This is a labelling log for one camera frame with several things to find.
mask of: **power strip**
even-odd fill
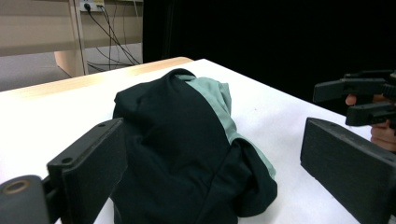
[[[85,4],[89,4],[91,6],[91,11],[102,11],[100,6],[105,6],[105,0],[79,0],[79,10],[87,11],[84,7]]]

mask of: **table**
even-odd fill
[[[45,177],[48,161],[91,127],[112,118],[118,91],[175,68],[229,83],[238,132],[276,168],[276,200],[264,213],[240,218],[239,223],[358,223],[300,165],[300,152],[307,117],[338,123],[366,139],[369,127],[347,127],[344,116],[205,59],[179,57],[0,92],[0,183],[20,175]],[[112,222],[111,206],[108,200],[95,223]]]

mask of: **white table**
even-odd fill
[[[238,132],[260,148],[276,168],[276,200],[264,213],[240,218],[239,223],[358,223],[300,165],[300,153],[307,117],[338,123],[366,139],[369,139],[369,127],[347,127],[344,116],[208,60],[176,63],[147,73],[141,70],[139,76],[127,76],[128,69],[119,69],[105,76],[99,74],[100,81],[75,88],[59,87],[62,86],[61,81],[36,88],[36,91],[49,90],[38,96],[31,90],[0,92],[0,183],[20,175],[44,178],[48,175],[48,161],[91,127],[112,118],[113,100],[118,91],[154,80],[179,67],[198,77],[229,83],[233,99],[232,117]],[[111,206],[111,201],[107,201],[95,223],[112,223]]]

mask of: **floor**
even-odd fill
[[[142,63],[142,45],[86,49],[89,74]],[[0,57],[0,91],[71,78],[53,52]]]

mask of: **dark background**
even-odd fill
[[[143,62],[208,59],[313,103],[319,82],[396,68],[395,3],[340,2],[145,0]]]

